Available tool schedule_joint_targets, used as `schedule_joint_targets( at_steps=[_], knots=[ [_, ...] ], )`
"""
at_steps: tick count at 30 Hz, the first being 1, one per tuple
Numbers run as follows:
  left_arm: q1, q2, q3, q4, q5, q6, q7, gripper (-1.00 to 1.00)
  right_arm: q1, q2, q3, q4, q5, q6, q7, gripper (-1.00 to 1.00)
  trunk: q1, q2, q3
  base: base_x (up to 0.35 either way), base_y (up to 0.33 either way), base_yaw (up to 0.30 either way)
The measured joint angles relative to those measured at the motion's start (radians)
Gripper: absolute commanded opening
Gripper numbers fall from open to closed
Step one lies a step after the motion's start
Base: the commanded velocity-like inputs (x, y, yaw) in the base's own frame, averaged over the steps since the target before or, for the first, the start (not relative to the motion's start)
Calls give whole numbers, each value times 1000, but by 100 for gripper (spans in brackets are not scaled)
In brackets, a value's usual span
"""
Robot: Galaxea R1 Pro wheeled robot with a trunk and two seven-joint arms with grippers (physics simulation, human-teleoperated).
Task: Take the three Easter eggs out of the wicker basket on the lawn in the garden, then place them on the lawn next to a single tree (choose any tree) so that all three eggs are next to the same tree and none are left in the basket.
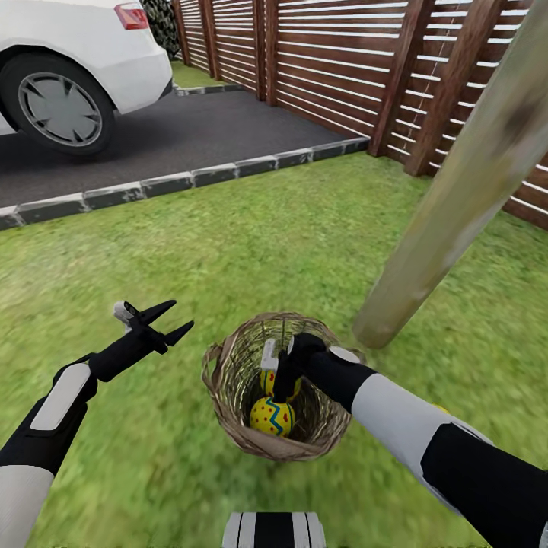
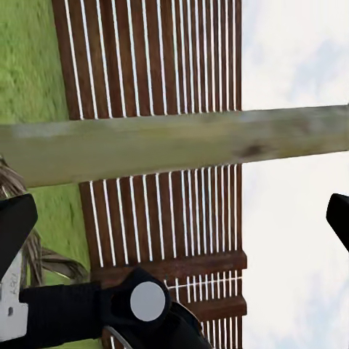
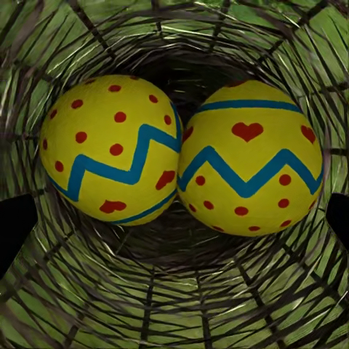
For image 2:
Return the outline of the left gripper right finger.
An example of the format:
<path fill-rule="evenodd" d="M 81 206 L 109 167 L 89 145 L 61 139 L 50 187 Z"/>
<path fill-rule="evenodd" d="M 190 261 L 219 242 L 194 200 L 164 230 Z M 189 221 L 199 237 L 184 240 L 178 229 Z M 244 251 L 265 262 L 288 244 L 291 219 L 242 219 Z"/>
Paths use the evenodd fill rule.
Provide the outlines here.
<path fill-rule="evenodd" d="M 349 196 L 333 193 L 326 219 L 349 252 Z"/>

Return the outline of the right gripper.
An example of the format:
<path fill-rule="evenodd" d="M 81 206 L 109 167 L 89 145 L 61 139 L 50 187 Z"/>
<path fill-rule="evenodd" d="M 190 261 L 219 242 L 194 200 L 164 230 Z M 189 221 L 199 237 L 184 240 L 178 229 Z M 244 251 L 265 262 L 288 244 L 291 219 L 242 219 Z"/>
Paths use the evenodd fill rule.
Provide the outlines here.
<path fill-rule="evenodd" d="M 19 291 L 19 301 L 28 303 L 26 336 L 0 342 L 0 349 L 46 349 L 63 345 L 65 285 L 23 288 Z"/>

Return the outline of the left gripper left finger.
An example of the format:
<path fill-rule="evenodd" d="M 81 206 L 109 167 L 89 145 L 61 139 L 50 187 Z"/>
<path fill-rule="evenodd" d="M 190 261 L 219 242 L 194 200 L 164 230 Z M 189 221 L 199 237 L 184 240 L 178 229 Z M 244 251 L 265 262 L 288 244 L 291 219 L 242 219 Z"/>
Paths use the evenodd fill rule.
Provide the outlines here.
<path fill-rule="evenodd" d="M 0 200 L 0 280 L 37 220 L 36 204 L 30 193 Z"/>

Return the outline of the wicker basket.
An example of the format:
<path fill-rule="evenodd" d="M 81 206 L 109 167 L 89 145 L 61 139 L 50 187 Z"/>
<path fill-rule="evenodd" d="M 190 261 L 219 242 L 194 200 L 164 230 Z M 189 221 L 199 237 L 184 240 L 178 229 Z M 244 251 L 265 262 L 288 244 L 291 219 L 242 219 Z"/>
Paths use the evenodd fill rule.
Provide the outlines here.
<path fill-rule="evenodd" d="M 28 194 L 28 188 L 23 178 L 16 172 L 13 172 L 4 160 L 0 159 L 0 200 L 8 200 L 9 196 L 19 197 L 24 194 Z M 73 285 L 88 284 L 90 282 L 90 274 L 80 262 L 42 246 L 42 238 L 35 230 L 35 226 L 25 238 L 20 253 L 23 255 L 23 273 L 20 277 L 20 290 L 28 288 L 28 263 L 30 263 L 31 268 L 31 288 L 46 286 L 44 269 L 73 279 Z"/>

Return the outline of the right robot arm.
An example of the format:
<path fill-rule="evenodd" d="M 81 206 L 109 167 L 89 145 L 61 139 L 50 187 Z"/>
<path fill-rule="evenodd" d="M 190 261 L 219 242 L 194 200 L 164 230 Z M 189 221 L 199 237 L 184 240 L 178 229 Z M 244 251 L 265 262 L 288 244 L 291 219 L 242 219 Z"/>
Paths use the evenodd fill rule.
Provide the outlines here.
<path fill-rule="evenodd" d="M 212 349 L 199 320 L 144 268 L 119 286 L 38 286 L 20 290 L 18 252 L 0 280 L 0 349 L 46 349 L 101 338 L 103 327 L 127 349 Z"/>

